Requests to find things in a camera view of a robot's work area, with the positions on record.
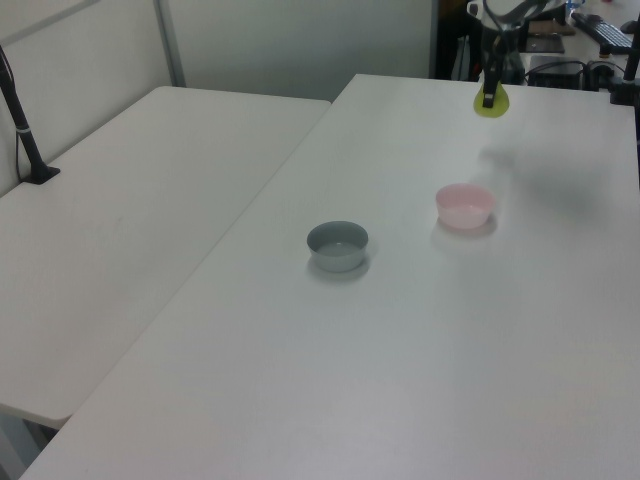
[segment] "black stand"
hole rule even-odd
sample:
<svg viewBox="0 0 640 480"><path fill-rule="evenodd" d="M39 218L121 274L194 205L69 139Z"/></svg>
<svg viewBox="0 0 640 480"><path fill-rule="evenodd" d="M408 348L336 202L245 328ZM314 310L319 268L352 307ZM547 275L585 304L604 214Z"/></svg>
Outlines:
<svg viewBox="0 0 640 480"><path fill-rule="evenodd" d="M614 105L629 105L632 107L640 107L638 105L638 94L640 93L640 82L636 80L638 71L638 62L640 61L640 15L638 15L638 26L633 34L633 42L631 43L631 51L627 60L627 68L624 70L622 79L612 78L610 100Z"/></svg>
<svg viewBox="0 0 640 480"><path fill-rule="evenodd" d="M9 112L13 117L13 123L16 126L16 132L20 136L22 145L24 146L29 162L31 163L31 175L24 179L24 182L34 183L36 185L42 185L44 182L60 173L59 168L49 167L43 161L38 151L36 141L31 133L31 128L27 123L27 118L24 115L18 94L16 93L16 86L13 82L13 78L9 73L9 66L5 64L5 56L0 47L0 88L2 88L2 94L9 107Z"/></svg>

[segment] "table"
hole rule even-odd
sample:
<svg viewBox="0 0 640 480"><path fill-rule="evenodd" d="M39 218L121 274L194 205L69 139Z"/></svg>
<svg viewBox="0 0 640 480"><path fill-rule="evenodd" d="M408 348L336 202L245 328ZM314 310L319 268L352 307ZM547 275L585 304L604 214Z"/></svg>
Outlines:
<svg viewBox="0 0 640 480"><path fill-rule="evenodd" d="M59 428L328 108L163 87L0 201L0 411Z"/></svg>
<svg viewBox="0 0 640 480"><path fill-rule="evenodd" d="M640 1L638 0L613 0L610 3L603 2L602 0L588 0L584 5L579 7L577 11L585 14L600 15L606 22L620 28L624 23L629 20L637 20L638 14L640 14ZM570 25L573 25L573 20L568 20ZM523 53L522 60L525 70L529 70L531 57L533 55L550 55L558 57L573 57L583 62L600 61L599 57L600 45L593 40L590 36L584 33L582 30L576 27L576 34L573 36L563 36L562 43L564 44L564 54L554 53ZM610 61L618 65L624 70L627 65L627 55L611 55L606 61ZM622 76L622 72L618 69L616 75Z"/></svg>
<svg viewBox="0 0 640 480"><path fill-rule="evenodd" d="M492 120L356 76L24 480L637 477L633 110L505 88ZM498 210L465 236L434 196L469 180ZM308 262L333 219L351 274Z"/></svg>

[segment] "desk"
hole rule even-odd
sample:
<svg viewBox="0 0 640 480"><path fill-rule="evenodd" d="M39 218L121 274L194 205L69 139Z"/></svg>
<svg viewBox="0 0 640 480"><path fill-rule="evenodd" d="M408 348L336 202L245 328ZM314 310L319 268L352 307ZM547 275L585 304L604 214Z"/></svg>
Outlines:
<svg viewBox="0 0 640 480"><path fill-rule="evenodd" d="M160 88L0 201L0 410L60 427L328 108Z"/></svg>
<svg viewBox="0 0 640 480"><path fill-rule="evenodd" d="M636 478L633 110L506 88L356 76L24 480ZM467 180L473 237L434 205ZM332 219L351 274L308 263Z"/></svg>
<svg viewBox="0 0 640 480"><path fill-rule="evenodd" d="M629 20L637 20L638 14L640 14L640 1L638 0L613 0L611 3L603 2L602 0L588 0L587 3L582 5L577 11L585 14L600 15L606 22L620 28L622 24ZM568 23L573 25L573 20L569 19ZM574 57L585 63L590 61L602 60L599 57L600 45L593 40L590 36L584 33L582 30L576 27L576 34L573 36L562 37L562 43L564 44L564 54L552 54L552 53L528 53L521 54L524 63L525 71L529 70L529 64L532 55L551 55L559 57ZM606 61L611 61L624 69L627 65L627 55L611 55ZM616 75L621 76L622 72L616 70Z"/></svg>

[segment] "wall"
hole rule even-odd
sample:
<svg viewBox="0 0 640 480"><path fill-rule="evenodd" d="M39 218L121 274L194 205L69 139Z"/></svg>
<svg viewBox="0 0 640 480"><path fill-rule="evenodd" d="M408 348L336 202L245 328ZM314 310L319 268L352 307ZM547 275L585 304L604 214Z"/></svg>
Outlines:
<svg viewBox="0 0 640 480"><path fill-rule="evenodd" d="M47 163L156 86L170 84L153 0L100 0L4 50ZM14 135L0 100L0 195L16 184Z"/></svg>
<svg viewBox="0 0 640 480"><path fill-rule="evenodd" d="M333 101L356 73L429 75L432 0L163 4L189 87Z"/></svg>

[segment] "bowl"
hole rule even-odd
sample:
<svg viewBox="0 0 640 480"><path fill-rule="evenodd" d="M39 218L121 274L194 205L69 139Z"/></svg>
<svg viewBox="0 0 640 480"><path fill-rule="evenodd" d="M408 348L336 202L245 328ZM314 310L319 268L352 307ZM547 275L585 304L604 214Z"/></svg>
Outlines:
<svg viewBox="0 0 640 480"><path fill-rule="evenodd" d="M486 223L496 199L489 190L478 185L456 183L438 191L436 204L445 225L468 230Z"/></svg>
<svg viewBox="0 0 640 480"><path fill-rule="evenodd" d="M327 272L347 272L359 266L369 243L367 231L352 222L327 222L307 235L315 264Z"/></svg>

